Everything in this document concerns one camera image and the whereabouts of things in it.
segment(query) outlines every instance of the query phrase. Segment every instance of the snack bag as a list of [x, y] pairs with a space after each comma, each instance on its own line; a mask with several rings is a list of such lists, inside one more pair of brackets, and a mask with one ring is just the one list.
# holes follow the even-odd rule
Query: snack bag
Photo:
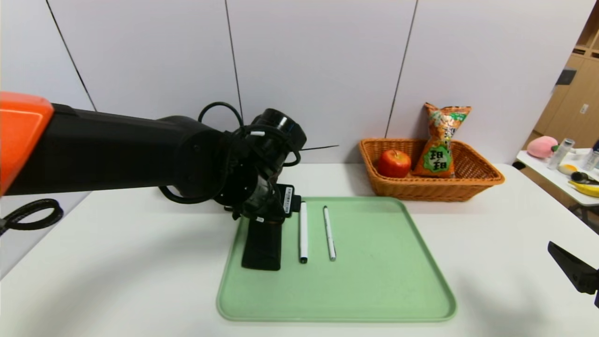
[[451, 138], [472, 110], [471, 107], [445, 107], [425, 103], [428, 112], [428, 133], [422, 156], [412, 171], [415, 176], [453, 178], [455, 168], [451, 156]]

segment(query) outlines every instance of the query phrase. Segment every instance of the green tray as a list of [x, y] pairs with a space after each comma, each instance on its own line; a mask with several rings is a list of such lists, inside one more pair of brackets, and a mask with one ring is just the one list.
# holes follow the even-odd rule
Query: green tray
[[[299, 215], [283, 224], [281, 270], [241, 267], [242, 219], [217, 306], [232, 321], [421, 322], [453, 317], [456, 301], [406, 207], [387, 197], [304, 198], [308, 263], [299, 262]], [[337, 260], [330, 261], [327, 205]]]

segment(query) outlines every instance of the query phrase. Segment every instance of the pen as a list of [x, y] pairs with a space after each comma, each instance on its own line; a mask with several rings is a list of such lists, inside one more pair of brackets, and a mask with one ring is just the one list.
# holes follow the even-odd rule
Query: pen
[[333, 233], [331, 231], [331, 219], [329, 217], [329, 209], [328, 207], [324, 207], [323, 211], [325, 213], [325, 229], [326, 229], [326, 242], [329, 245], [329, 257], [331, 261], [335, 261], [337, 259], [337, 255], [335, 253], [335, 242], [333, 241]]
[[308, 263], [308, 206], [305, 201], [299, 209], [299, 262]]

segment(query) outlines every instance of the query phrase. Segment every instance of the black clamp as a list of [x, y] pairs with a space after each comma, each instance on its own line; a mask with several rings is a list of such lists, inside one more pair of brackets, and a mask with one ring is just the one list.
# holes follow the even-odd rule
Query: black clamp
[[[590, 295], [594, 295], [599, 290], [599, 269], [589, 266], [551, 241], [549, 241], [547, 250], [576, 290]], [[599, 308], [599, 293], [595, 298], [595, 306]]]

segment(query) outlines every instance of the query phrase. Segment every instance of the white table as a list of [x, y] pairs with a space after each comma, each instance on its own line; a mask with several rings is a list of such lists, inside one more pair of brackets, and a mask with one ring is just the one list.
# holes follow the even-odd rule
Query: white table
[[[515, 168], [465, 203], [406, 202], [458, 301], [428, 324], [241, 323], [216, 311], [236, 224], [156, 188], [91, 193], [0, 283], [2, 337], [597, 336], [599, 309], [547, 253], [599, 264], [599, 237]], [[305, 196], [371, 195], [364, 167], [302, 164]]]
[[[579, 171], [585, 172], [590, 177], [593, 177], [595, 180], [599, 180], [599, 170], [594, 168], [591, 171], [586, 171], [582, 169], [582, 166], [585, 163], [586, 156], [591, 149], [576, 149], [576, 153], [569, 153], [562, 160], [561, 164], [571, 164], [576, 166]], [[566, 174], [561, 173], [558, 170], [549, 170], [547, 168], [547, 164], [549, 163], [549, 159], [540, 159], [531, 156], [527, 151], [520, 151], [516, 159], [529, 168], [533, 169], [535, 172], [543, 176], [549, 182], [557, 186], [559, 189], [568, 194], [572, 199], [574, 199], [577, 205], [574, 205], [569, 208], [570, 212], [576, 213], [577, 210], [581, 211], [581, 218], [585, 224], [595, 225], [589, 221], [587, 211], [593, 210], [596, 206], [599, 206], [599, 198], [591, 197], [590, 195], [582, 194], [576, 190], [576, 188], [569, 184], [568, 181], [570, 177]]]

